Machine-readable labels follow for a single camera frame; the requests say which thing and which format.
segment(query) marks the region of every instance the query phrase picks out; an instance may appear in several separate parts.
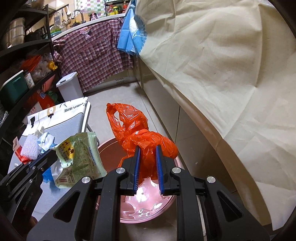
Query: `checkered window film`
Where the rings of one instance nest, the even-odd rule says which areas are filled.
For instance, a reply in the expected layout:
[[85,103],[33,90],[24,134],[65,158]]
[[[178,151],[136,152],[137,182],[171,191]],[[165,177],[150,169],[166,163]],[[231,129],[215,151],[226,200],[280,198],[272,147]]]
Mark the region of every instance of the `checkered window film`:
[[90,15],[95,12],[98,16],[105,16],[104,0],[76,0],[77,9]]

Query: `beige cloth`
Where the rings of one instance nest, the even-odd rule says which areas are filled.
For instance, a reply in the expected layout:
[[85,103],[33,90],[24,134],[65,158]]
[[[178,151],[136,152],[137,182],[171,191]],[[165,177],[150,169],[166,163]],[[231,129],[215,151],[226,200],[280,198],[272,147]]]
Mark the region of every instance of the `beige cloth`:
[[144,63],[193,119],[245,206],[284,225],[296,205],[296,40],[256,0],[138,0]]

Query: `silver screw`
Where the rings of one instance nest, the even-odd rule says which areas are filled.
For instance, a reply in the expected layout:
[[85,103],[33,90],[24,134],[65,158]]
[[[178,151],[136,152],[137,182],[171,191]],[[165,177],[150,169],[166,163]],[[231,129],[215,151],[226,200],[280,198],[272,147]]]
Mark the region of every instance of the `silver screw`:
[[119,168],[116,169],[116,172],[117,172],[118,174],[124,173],[125,171],[126,171],[126,170],[125,170],[123,167],[119,167]]
[[174,168],[172,169],[172,172],[173,172],[173,173],[180,173],[180,172],[181,172],[181,168],[179,168],[179,167],[174,167]]
[[207,177],[207,181],[209,183],[214,183],[216,181],[216,178],[209,176],[209,177]]
[[90,180],[91,180],[90,177],[83,177],[83,178],[81,179],[81,181],[82,181],[83,183],[89,183]]

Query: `faucet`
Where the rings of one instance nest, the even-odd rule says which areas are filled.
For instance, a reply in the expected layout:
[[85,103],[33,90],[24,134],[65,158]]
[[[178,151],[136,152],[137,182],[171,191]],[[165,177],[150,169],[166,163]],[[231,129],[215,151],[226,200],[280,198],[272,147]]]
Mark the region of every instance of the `faucet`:
[[79,9],[76,9],[76,10],[73,11],[73,14],[72,14],[71,19],[74,19],[74,14],[75,14],[77,11],[80,12],[80,14],[81,14],[81,23],[84,23],[84,18],[83,18],[82,11],[79,10]]

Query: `white trash can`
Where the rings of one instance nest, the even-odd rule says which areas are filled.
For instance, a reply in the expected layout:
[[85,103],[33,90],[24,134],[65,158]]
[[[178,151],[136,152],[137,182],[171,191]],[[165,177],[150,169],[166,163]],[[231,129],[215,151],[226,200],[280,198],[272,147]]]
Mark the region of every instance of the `white trash can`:
[[66,75],[57,83],[65,101],[83,97],[83,93],[77,78],[77,72]]

